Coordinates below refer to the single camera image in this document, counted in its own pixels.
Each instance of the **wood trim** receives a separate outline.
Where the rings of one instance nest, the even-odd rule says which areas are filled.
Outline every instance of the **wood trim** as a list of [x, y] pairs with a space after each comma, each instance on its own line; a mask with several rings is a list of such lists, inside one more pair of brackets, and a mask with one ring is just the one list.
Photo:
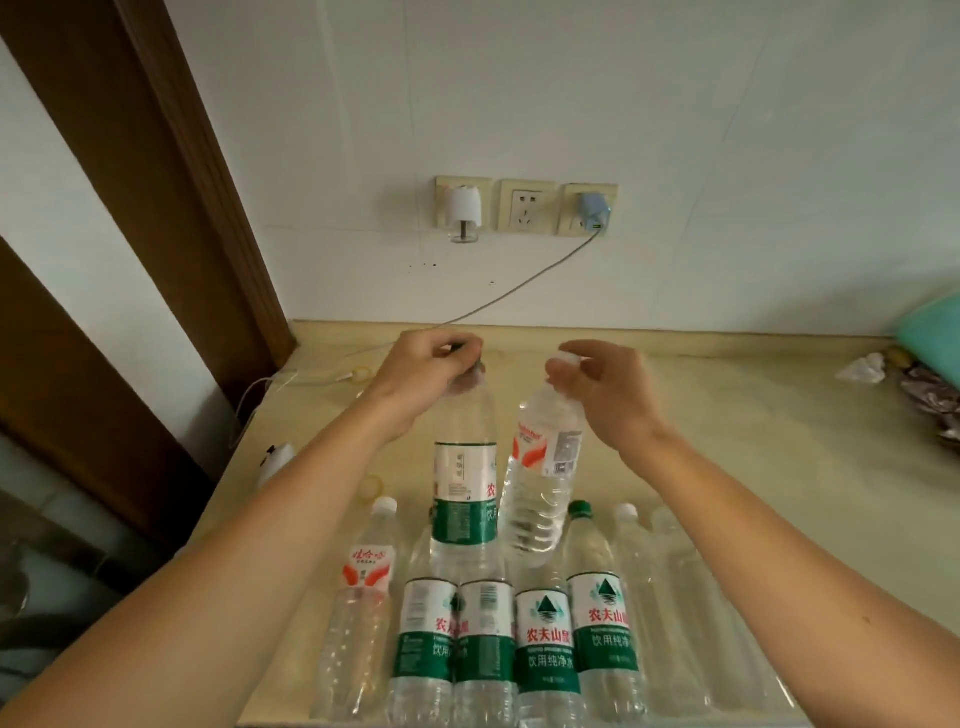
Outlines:
[[155, 2], [0, 0], [0, 36], [236, 406], [295, 342]]
[[0, 428], [144, 535], [189, 538], [213, 483], [0, 238]]

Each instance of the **hand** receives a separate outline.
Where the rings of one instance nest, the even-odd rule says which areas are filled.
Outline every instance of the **hand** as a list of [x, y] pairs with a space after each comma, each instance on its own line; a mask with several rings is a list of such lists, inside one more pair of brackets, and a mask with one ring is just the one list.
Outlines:
[[[462, 344], [456, 352], [444, 347]], [[404, 331], [357, 402], [376, 414], [384, 442], [402, 435], [480, 358], [483, 340], [464, 331]]]
[[579, 369], [559, 359], [546, 363], [548, 381], [561, 394], [581, 402], [590, 427], [621, 455], [673, 435], [660, 413], [640, 353], [606, 341], [568, 341], [561, 351], [584, 357]]

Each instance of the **white wall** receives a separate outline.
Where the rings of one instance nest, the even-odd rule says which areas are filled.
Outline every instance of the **white wall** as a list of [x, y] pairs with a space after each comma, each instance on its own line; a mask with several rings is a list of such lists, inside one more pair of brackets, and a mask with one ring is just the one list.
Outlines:
[[954, 0], [167, 0], [291, 318], [437, 322], [575, 244], [437, 174], [618, 182], [476, 323], [876, 333], [957, 281]]
[[219, 478], [229, 460], [227, 398], [2, 42], [0, 235]]

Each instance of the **forearm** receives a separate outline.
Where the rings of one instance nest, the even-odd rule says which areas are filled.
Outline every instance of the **forearm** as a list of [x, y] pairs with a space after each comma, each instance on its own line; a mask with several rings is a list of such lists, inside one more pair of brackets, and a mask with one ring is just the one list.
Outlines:
[[960, 641], [809, 541], [676, 436], [623, 459], [660, 493], [815, 721], [960, 723]]
[[235, 725], [382, 439], [369, 410], [345, 413], [232, 521], [94, 625], [0, 727]]

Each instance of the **right arm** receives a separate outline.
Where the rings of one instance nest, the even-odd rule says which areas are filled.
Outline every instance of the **right arm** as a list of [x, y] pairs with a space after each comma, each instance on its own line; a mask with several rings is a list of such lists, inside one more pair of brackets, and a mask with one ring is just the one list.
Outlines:
[[562, 349], [550, 382], [676, 514], [777, 673], [820, 726], [960, 725], [960, 639], [781, 518], [693, 449], [659, 412], [640, 355]]

